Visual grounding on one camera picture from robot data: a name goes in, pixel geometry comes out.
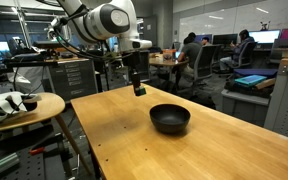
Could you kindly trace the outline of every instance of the wooden tabletop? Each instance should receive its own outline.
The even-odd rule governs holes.
[[[149,64],[157,66],[179,66],[188,63],[188,60],[178,62],[173,60],[163,60],[163,54],[157,54],[156,57],[150,57]]]
[[[110,179],[288,179],[288,138],[144,85],[71,100],[96,159]],[[191,113],[186,131],[162,134],[158,104]]]
[[[70,62],[70,61],[85,61],[88,60],[87,58],[79,58],[77,56],[74,56],[72,58],[61,58],[59,57],[59,59],[57,59],[56,61],[61,63],[61,62]],[[50,60],[46,60],[46,62],[53,62],[54,60],[50,59]]]
[[[0,131],[35,124],[60,114],[65,108],[64,100],[53,93],[38,93],[42,100],[33,111],[22,112],[0,123]]]

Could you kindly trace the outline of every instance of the filing cabinet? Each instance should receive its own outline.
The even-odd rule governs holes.
[[[60,61],[56,67],[48,67],[52,92],[65,102],[97,93],[93,62],[88,59]]]

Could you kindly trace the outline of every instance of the black bowl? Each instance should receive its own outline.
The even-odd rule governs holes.
[[[190,112],[175,104],[160,104],[150,110],[151,121],[162,133],[177,133],[185,129],[190,120]]]

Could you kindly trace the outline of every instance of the person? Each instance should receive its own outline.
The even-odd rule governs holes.
[[[233,50],[233,56],[225,57],[220,59],[220,71],[219,73],[229,73],[231,67],[238,63],[238,58],[246,43],[254,42],[254,38],[251,37],[246,29],[239,33],[241,43],[234,45],[233,42],[230,44]]]
[[[195,38],[190,36],[186,37],[183,41],[184,47],[178,57],[178,62],[185,61],[186,57],[188,57],[188,64],[184,67],[177,67],[176,69],[176,82],[175,85],[178,88],[178,84],[182,77],[182,72],[185,74],[193,74],[194,75],[194,63],[200,52],[201,45],[199,43],[194,42]]]
[[[187,37],[193,39],[193,41],[195,40],[196,34],[194,32],[190,32]]]
[[[202,38],[202,44],[203,44],[203,46],[212,45],[212,44],[210,43],[210,38],[208,38],[208,37],[206,37],[206,36]]]
[[[185,44],[188,44],[190,42],[195,41],[196,34],[194,32],[190,32],[187,37],[184,39],[183,44],[181,44],[181,47],[178,49],[178,51],[182,51]]]

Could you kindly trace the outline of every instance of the black chair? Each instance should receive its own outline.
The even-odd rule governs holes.
[[[193,88],[199,85],[203,79],[212,76],[212,63],[216,45],[203,46],[194,63],[194,74],[183,72],[183,77],[189,82],[193,82]]]
[[[252,63],[252,56],[254,48],[256,47],[257,42],[248,42],[242,49],[241,54],[238,57],[238,64],[232,68],[240,68],[242,66],[248,66]]]
[[[216,45],[216,49],[214,52],[214,56],[213,56],[213,62],[212,62],[212,67],[216,66],[217,64],[219,64],[219,54],[221,51],[221,45]]]
[[[268,63],[276,63],[276,64],[280,63],[282,59],[283,51],[277,50],[276,48],[280,48],[281,46],[282,47],[288,46],[288,39],[275,39],[274,40],[274,44],[271,49],[271,54],[268,59]]]
[[[178,51],[180,47],[181,47],[180,42],[173,42],[171,49],[176,49],[176,51]]]

